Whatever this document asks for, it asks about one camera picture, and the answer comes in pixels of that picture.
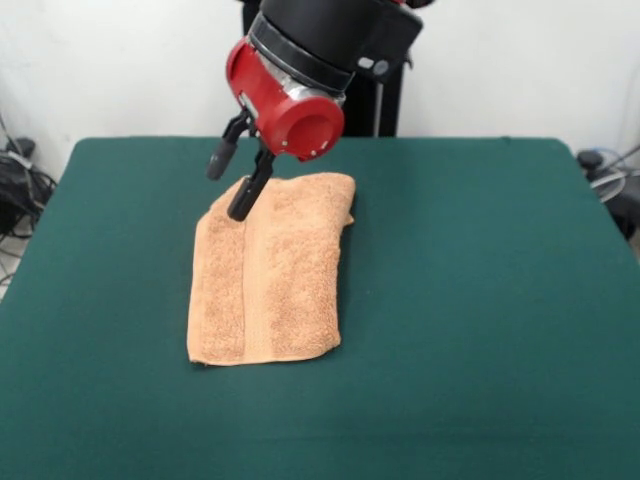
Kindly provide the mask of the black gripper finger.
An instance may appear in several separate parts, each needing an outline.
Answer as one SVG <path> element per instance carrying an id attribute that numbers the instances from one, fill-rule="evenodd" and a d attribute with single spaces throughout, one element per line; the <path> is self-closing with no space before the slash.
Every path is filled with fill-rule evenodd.
<path id="1" fill-rule="evenodd" d="M 220 141 L 210 157 L 206 176 L 208 179 L 219 180 L 226 171 L 238 147 L 241 134 L 249 129 L 249 113 L 240 112 L 227 124 Z"/>
<path id="2" fill-rule="evenodd" d="M 228 216 L 234 221 L 244 221 L 273 174 L 276 156 L 266 148 L 261 148 L 255 157 L 255 169 L 250 176 L 243 178 L 228 210 Z"/>

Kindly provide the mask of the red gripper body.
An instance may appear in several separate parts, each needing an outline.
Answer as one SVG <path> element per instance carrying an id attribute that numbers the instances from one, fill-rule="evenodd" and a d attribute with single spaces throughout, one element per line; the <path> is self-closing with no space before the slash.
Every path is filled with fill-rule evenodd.
<path id="1" fill-rule="evenodd" d="M 343 134 L 343 96 L 308 87 L 262 55 L 246 37 L 226 62 L 226 77 L 260 138 L 276 154 L 304 162 L 326 154 Z"/>

